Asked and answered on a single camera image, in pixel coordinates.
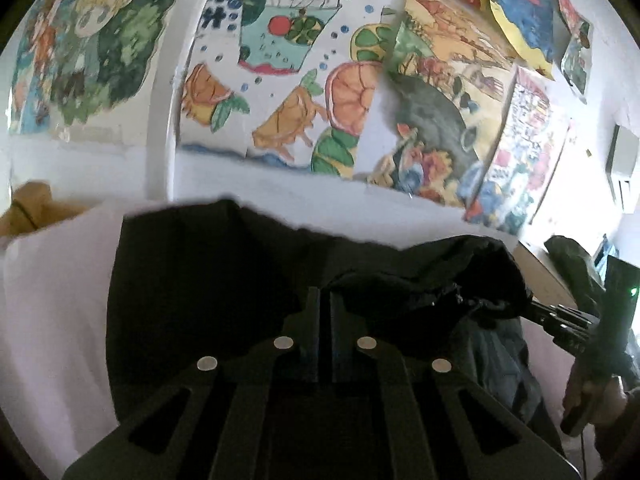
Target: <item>drawing of orange slice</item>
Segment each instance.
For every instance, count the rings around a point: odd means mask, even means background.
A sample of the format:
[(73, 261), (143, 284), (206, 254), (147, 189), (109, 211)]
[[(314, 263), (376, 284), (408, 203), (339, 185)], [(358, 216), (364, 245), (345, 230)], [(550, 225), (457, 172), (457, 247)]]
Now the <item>drawing of orange slice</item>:
[(209, 72), (207, 65), (198, 63), (184, 82), (182, 111), (187, 117), (207, 126), (218, 103), (228, 99), (231, 88), (224, 86)]
[(355, 137), (362, 133), (381, 68), (376, 61), (347, 62), (329, 74), (324, 94), (334, 128)]

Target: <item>drawing of juice glass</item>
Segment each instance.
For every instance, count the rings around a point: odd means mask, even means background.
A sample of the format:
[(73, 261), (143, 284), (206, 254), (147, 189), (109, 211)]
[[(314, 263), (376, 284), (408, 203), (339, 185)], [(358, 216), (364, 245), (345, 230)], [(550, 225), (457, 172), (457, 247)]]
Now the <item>drawing of juice glass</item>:
[(340, 0), (241, 0), (238, 64), (258, 74), (300, 70)]

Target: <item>black cloth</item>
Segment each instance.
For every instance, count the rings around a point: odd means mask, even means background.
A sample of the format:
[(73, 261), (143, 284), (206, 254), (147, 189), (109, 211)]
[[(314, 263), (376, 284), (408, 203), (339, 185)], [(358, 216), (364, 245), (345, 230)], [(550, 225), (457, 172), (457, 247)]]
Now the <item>black cloth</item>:
[(549, 238), (545, 247), (578, 308), (600, 317), (604, 286), (591, 255), (572, 238), (560, 235)]
[[(464, 298), (485, 298), (511, 318), (530, 301), (516, 263), (492, 238), (396, 250), (295, 230), (231, 200), (126, 219), (107, 316), (116, 414), (122, 420), (204, 355), (224, 360), (277, 336), (308, 288), (318, 286), (339, 290), (371, 335), (417, 357), (449, 346), (454, 363), (525, 423), (537, 423), (541, 409), (548, 419), (519, 320), (471, 319), (464, 301), (431, 306), (430, 293), (452, 284)], [(550, 422), (543, 425), (547, 440), (559, 445)]]

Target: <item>human hand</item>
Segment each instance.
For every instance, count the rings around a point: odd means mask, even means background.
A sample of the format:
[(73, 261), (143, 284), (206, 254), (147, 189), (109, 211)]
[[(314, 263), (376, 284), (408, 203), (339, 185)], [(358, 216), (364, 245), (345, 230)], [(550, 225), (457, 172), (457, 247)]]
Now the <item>human hand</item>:
[(587, 394), (592, 398), (596, 397), (596, 406), (588, 422), (598, 426), (610, 426), (626, 408), (627, 396), (622, 386), (622, 379), (619, 376), (612, 376), (605, 383), (595, 383), (586, 378), (586, 367), (576, 359), (562, 400), (564, 416), (580, 406), (582, 394)]

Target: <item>air conditioner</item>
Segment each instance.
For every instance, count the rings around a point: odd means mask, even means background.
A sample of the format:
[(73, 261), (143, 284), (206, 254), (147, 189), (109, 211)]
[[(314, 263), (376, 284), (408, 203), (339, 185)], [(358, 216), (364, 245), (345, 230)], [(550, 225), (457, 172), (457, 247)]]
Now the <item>air conditioner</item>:
[(633, 213), (640, 198), (640, 138), (616, 126), (607, 159), (607, 178), (616, 205), (623, 213)]

